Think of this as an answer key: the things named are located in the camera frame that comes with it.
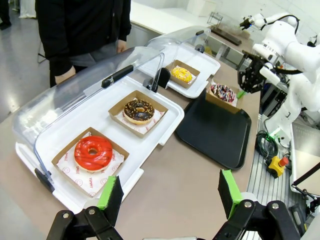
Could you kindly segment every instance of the black plastic tray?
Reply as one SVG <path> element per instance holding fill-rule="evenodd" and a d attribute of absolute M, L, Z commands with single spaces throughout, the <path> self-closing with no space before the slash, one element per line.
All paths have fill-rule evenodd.
<path fill-rule="evenodd" d="M 245 163 L 251 118 L 240 110 L 233 114 L 206 101 L 206 92 L 184 110 L 177 136 L 201 153 L 231 170 Z"/>

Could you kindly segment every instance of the person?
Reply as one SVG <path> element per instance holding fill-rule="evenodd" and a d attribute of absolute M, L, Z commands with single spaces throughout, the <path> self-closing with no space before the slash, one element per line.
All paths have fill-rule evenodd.
<path fill-rule="evenodd" d="M 9 2 L 8 0 L 0 0 L 0 30 L 5 30 L 11 26 L 9 17 Z"/>
<path fill-rule="evenodd" d="M 127 49 L 131 0 L 36 0 L 35 10 L 50 87 Z"/>

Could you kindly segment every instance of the black jacket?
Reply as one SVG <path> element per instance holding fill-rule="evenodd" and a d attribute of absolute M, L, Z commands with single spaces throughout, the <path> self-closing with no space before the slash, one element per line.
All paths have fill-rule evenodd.
<path fill-rule="evenodd" d="M 36 0 L 39 34 L 53 74 L 72 67 L 69 56 L 126 41 L 130 8 L 131 0 Z"/>

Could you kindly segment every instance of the sprinkled donut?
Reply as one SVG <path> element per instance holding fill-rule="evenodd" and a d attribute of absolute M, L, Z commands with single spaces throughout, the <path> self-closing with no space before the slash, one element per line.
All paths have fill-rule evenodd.
<path fill-rule="evenodd" d="M 211 86 L 211 92 L 227 103 L 232 103 L 236 98 L 235 92 L 230 87 L 219 83 Z"/>
<path fill-rule="evenodd" d="M 144 100 L 135 99 L 124 106 L 124 116 L 133 124 L 147 124 L 151 121 L 154 114 L 154 107 Z"/>

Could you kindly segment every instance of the chocolate frosting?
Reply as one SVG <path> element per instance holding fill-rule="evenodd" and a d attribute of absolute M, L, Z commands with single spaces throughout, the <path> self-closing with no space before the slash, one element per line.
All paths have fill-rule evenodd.
<path fill-rule="evenodd" d="M 135 99 L 124 106 L 124 113 L 136 121 L 147 121 L 155 114 L 154 107 L 147 101 Z"/>

